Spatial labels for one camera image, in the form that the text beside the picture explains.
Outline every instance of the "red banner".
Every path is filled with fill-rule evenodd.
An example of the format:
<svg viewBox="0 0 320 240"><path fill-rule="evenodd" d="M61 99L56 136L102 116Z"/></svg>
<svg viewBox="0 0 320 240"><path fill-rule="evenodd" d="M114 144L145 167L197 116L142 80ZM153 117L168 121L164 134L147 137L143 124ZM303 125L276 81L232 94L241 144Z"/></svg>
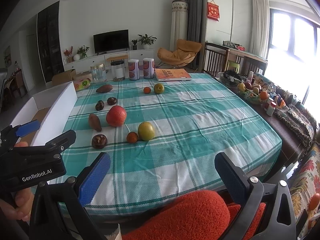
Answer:
<svg viewBox="0 0 320 240"><path fill-rule="evenodd" d="M220 18L220 14L218 5L208 2L207 18L219 21L218 19Z"/></svg>

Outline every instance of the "jar lid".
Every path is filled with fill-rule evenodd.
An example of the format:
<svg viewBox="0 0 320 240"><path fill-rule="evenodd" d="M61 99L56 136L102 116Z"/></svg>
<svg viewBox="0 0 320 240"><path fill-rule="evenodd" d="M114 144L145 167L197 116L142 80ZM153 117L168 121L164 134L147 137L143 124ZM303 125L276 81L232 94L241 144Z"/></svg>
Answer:
<svg viewBox="0 0 320 240"><path fill-rule="evenodd" d="M104 64L100 63L98 65L91 66L90 69L97 69L97 68L102 68L102 67L104 67Z"/></svg>
<svg viewBox="0 0 320 240"><path fill-rule="evenodd" d="M118 65L121 65L121 64L124 64L124 60L112 61L110 63L111 66L118 66Z"/></svg>

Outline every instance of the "green plaid tablecloth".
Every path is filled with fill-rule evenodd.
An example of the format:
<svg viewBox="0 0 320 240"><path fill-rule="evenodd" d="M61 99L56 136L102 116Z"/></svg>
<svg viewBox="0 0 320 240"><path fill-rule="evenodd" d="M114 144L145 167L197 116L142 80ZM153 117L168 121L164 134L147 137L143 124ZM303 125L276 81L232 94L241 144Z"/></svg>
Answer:
<svg viewBox="0 0 320 240"><path fill-rule="evenodd" d="M95 113L102 132L108 138L103 149L111 157L105 175L92 202L89 214L128 215L164 205L175 197L199 189L222 185L214 168L214 157L224 151L236 166L250 175L264 175L275 162L281 139L244 101L207 74L191 74L191 81L164 82L160 95L144 94L155 79L128 79L108 82L113 90L97 94L99 85L77 93L78 100L66 123L65 131L76 132L76 142L63 153L67 174L55 180L63 182L89 166L101 150L91 147L99 134L88 124ZM106 101L118 98L127 111L121 127L108 126ZM105 102L97 112L98 100ZM135 144L126 142L129 131L137 132L148 121L156 137Z"/></svg>

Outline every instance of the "window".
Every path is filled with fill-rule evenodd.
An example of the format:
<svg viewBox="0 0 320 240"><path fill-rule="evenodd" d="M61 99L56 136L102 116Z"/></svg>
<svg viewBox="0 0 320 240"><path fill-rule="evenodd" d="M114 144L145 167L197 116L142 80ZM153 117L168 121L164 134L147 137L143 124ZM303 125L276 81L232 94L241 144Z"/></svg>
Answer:
<svg viewBox="0 0 320 240"><path fill-rule="evenodd" d="M295 14L270 10L265 76L297 98L320 121L320 27Z"/></svg>

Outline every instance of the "red cloth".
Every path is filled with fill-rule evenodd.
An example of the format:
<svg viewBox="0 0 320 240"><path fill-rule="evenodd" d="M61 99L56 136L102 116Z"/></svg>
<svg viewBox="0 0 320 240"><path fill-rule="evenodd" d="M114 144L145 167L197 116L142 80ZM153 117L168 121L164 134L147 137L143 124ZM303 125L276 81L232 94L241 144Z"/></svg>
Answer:
<svg viewBox="0 0 320 240"><path fill-rule="evenodd" d="M262 203L243 239L253 236L264 211ZM215 191L201 190L177 198L123 240L217 240L240 210L227 207Z"/></svg>

